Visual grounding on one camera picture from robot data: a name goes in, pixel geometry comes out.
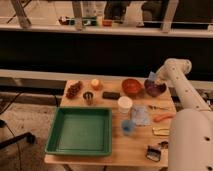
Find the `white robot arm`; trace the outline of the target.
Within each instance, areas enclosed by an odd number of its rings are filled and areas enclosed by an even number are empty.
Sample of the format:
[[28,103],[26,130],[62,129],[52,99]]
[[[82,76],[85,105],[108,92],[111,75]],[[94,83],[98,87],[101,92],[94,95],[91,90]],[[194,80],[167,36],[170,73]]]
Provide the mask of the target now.
[[168,171],[213,171],[213,110],[186,78],[191,69],[189,60],[169,58],[157,71],[183,107],[170,125]]

